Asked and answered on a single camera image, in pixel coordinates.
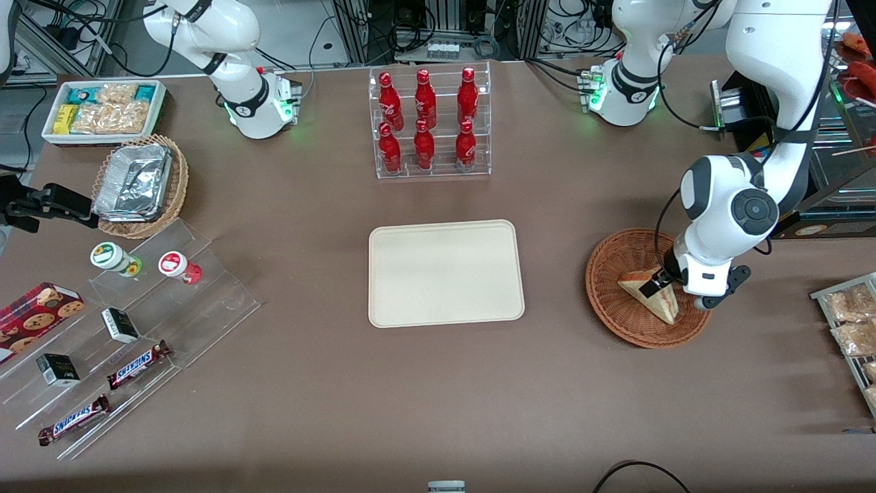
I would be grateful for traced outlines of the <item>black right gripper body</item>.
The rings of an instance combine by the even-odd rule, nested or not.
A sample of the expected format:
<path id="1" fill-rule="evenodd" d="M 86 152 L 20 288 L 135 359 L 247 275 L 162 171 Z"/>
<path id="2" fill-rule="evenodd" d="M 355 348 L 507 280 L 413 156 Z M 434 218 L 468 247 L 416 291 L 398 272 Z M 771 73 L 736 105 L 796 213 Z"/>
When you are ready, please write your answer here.
<path id="1" fill-rule="evenodd" d="M 1 177 L 1 225 L 3 224 L 3 210 L 18 208 L 18 201 L 28 199 L 31 188 L 23 185 L 16 175 L 2 175 Z"/>

